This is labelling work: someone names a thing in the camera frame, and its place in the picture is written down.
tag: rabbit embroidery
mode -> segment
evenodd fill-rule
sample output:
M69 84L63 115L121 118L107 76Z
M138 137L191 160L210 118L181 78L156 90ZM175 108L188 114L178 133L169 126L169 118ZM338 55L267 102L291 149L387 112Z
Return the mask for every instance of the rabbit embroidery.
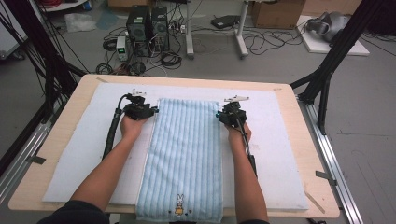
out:
M184 194L177 195L177 206L176 206L175 214L179 217L183 214L183 198L184 198Z

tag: black shirt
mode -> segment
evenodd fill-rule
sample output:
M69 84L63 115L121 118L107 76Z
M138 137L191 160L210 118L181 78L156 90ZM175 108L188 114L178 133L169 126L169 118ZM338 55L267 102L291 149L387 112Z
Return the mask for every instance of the black shirt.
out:
M108 216L98 207L82 201L69 201L37 224L109 224ZM263 220L249 220L240 224L269 224Z

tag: person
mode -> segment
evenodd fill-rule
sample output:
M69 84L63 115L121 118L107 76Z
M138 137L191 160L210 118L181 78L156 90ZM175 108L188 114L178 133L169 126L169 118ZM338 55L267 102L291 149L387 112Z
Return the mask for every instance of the person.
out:
M118 184L122 167L139 137L146 119L122 118L121 140L113 150L91 171L76 189L69 202L37 224L108 224L106 207ZM268 215L259 182L245 152L242 134L226 126L233 153L235 172L235 211L238 223L267 224ZM247 138L251 130L245 124Z

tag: wooden table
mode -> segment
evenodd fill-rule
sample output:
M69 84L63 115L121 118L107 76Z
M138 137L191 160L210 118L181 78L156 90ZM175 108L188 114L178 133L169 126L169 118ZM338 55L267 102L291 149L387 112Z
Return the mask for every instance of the wooden table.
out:
M203 79L162 77L117 77L87 75L78 84L61 116L53 126L37 156L47 159L44 164L32 163L25 177L9 201L13 210L55 211L63 203L43 203L42 198L50 183L55 167L73 131L88 106L99 83L134 83L162 86L234 88L241 90L273 91L290 138L309 209L303 212L269 212L270 217L338 217L340 212L332 189L326 179L317 177L323 172L318 153L305 124L291 87L287 84L237 82ZM134 213L134 205L111 204L109 213ZM224 208L224 216L233 216L234 209Z

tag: light blue towel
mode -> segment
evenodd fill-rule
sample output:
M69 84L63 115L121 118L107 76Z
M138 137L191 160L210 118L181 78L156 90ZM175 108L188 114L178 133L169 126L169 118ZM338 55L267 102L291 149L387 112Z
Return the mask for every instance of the light blue towel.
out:
M219 104L161 99L142 185L138 220L222 218Z

